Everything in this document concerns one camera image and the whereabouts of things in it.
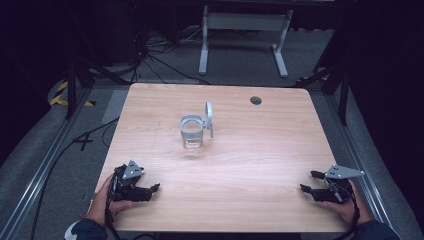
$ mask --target metal bar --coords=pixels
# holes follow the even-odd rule
[[[393,228],[392,222],[389,219],[386,208],[384,206],[383,200],[380,196],[380,193],[375,185],[374,180],[365,164],[362,163],[361,158],[356,150],[355,141],[352,138],[352,134],[349,131],[348,127],[343,126],[342,122],[338,116],[338,106],[337,102],[332,96],[325,96],[326,102],[329,106],[330,112],[334,121],[337,122],[337,127],[339,132],[342,134],[344,141],[346,142],[349,156],[352,160],[354,168],[363,170],[365,176],[358,178],[359,183],[364,190],[365,197],[371,206],[374,217],[380,222],[386,223],[391,228]]]
[[[36,200],[40,190],[46,183],[47,173],[56,160],[67,133],[71,129],[85,102],[88,100],[90,92],[91,90],[86,88],[81,90],[80,97],[77,101],[77,108],[75,109],[74,114],[72,114],[69,120],[65,120],[60,127],[58,134],[56,135],[52,145],[46,153],[46,156],[44,157],[34,177],[29,182],[24,194],[22,195],[21,200],[17,204],[15,210],[4,226],[0,234],[0,239],[13,239],[15,237],[31,206]]]

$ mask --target robotic hand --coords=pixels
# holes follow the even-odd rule
[[[112,200],[117,202],[128,200],[133,202],[150,201],[160,184],[155,184],[150,188],[136,187],[140,180],[144,168],[140,168],[134,161],[130,161],[128,166],[125,164],[115,168],[115,176],[112,179]]]
[[[309,186],[300,184],[303,192],[311,194],[316,202],[327,201],[342,204],[353,196],[349,178],[362,176],[365,173],[333,165],[326,173],[311,171],[311,175],[314,178],[323,179],[327,189],[312,189]]]

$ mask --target yellow tape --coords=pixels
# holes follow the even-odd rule
[[[57,89],[53,99],[50,101],[50,105],[63,105],[68,106],[69,103],[67,100],[60,100],[60,97],[62,96],[62,93],[65,91],[65,89],[68,87],[68,81],[63,80],[62,84],[60,84],[59,88]],[[86,107],[94,107],[96,105],[96,101],[87,101],[84,106]]]

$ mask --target dark wall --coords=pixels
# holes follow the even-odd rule
[[[365,4],[343,41],[353,40],[351,88],[368,130],[424,230],[424,5],[418,2]]]
[[[65,57],[51,23],[32,1],[0,3],[0,166],[50,109],[47,94]]]

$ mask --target wood grain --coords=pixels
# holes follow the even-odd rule
[[[250,102],[252,96],[262,104]],[[180,119],[213,107],[214,138],[183,147]],[[324,188],[311,170],[335,163],[302,89],[201,85],[131,86],[97,189],[115,167],[145,168],[138,186],[160,183],[150,202],[115,217],[120,230],[342,232],[299,184]]]

